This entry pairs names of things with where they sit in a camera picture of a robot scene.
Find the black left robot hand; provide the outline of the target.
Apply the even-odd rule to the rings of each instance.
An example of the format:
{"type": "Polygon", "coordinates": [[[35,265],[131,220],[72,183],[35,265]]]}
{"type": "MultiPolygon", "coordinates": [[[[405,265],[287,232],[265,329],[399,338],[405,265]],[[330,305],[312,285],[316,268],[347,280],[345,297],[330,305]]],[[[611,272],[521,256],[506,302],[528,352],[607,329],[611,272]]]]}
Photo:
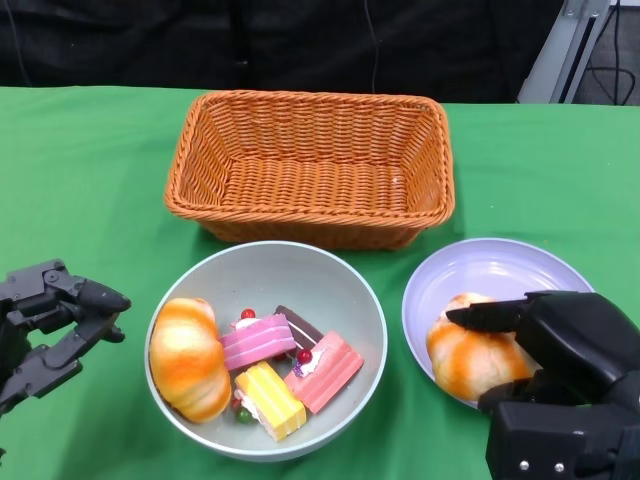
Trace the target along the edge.
{"type": "Polygon", "coordinates": [[[54,259],[7,274],[1,283],[1,413],[41,398],[82,370],[98,342],[120,343],[123,294],[72,275],[54,259]]]}

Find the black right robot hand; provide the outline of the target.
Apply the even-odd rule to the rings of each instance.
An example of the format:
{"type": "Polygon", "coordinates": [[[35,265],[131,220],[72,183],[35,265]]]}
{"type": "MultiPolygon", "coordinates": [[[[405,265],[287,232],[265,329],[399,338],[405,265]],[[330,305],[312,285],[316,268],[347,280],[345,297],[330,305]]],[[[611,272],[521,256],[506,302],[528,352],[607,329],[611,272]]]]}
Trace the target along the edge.
{"type": "Polygon", "coordinates": [[[639,412],[639,328],[598,293],[529,292],[523,299],[473,303],[446,312],[482,333],[513,333],[541,367],[532,378],[490,389],[488,413],[502,401],[579,406],[614,404],[639,412]]]}

